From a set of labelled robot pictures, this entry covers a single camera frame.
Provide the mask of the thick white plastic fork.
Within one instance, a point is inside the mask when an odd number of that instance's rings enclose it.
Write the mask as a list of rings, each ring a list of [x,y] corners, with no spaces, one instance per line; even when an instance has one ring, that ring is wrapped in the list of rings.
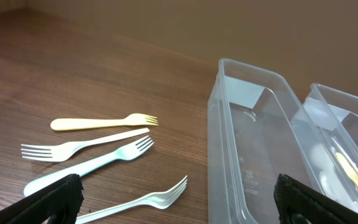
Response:
[[[153,146],[153,144],[154,141],[152,140],[152,138],[150,136],[146,136],[130,144],[126,144],[125,146],[122,146],[115,151],[105,154],[103,156],[35,179],[25,186],[23,194],[25,197],[28,197],[39,191],[40,189],[60,180],[61,178],[69,174],[78,174],[80,177],[83,177],[86,174],[89,174],[90,172],[116,160],[134,160],[140,155],[142,155],[145,151],[147,151],[151,146]]]

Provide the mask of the thin white plastic fork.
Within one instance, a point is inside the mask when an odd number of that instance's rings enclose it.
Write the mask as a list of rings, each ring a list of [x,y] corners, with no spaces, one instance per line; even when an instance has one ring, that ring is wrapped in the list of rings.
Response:
[[[43,162],[63,162],[68,160],[77,151],[85,147],[127,139],[148,133],[149,131],[149,128],[141,128],[88,141],[66,142],[56,146],[36,146],[22,144],[21,153],[22,157],[25,159]]]

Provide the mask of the yellow plastic fork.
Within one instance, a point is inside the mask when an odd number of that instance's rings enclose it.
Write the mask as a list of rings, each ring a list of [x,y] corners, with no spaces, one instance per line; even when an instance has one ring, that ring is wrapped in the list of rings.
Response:
[[[155,116],[132,113],[123,119],[84,119],[84,118],[58,118],[50,123],[54,131],[71,131],[79,129],[106,128],[113,126],[143,126],[158,125]]]

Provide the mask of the clear white plastic fork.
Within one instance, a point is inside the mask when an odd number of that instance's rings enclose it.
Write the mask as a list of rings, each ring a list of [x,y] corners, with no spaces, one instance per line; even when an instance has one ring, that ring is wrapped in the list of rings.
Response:
[[[166,209],[173,204],[185,191],[188,176],[186,175],[179,183],[164,192],[152,192],[130,202],[122,203],[113,207],[98,210],[97,212],[82,215],[76,219],[76,224],[88,223],[100,218],[119,213],[129,208],[148,205],[158,209]]]

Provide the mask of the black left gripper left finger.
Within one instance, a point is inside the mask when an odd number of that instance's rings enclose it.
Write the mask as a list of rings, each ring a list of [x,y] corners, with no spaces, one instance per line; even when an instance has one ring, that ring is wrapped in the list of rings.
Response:
[[[0,211],[0,224],[75,224],[84,201],[78,174],[69,174]]]

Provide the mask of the thin white spoon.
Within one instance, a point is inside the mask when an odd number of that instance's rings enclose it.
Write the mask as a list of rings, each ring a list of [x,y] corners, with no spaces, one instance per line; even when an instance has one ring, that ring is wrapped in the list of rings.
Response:
[[[311,148],[310,159],[320,170],[327,172],[334,170],[334,164],[322,144],[315,144]]]
[[[327,197],[337,202],[344,198],[344,188],[335,171],[321,171],[319,173],[319,181]]]

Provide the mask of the yellow plastic spoon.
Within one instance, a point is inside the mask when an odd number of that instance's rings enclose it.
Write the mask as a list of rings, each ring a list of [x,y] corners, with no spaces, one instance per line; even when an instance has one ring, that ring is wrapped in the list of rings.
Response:
[[[337,157],[340,165],[344,169],[344,172],[347,174],[347,176],[353,181],[353,183],[358,188],[358,175],[357,175],[356,171],[352,168],[350,163],[347,161],[347,159],[340,152],[336,153],[336,157]]]

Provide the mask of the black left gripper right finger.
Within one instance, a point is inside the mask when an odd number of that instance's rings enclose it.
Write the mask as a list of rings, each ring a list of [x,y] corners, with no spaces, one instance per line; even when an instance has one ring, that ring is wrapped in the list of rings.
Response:
[[[286,174],[279,174],[273,197],[280,224],[358,224],[358,213]]]

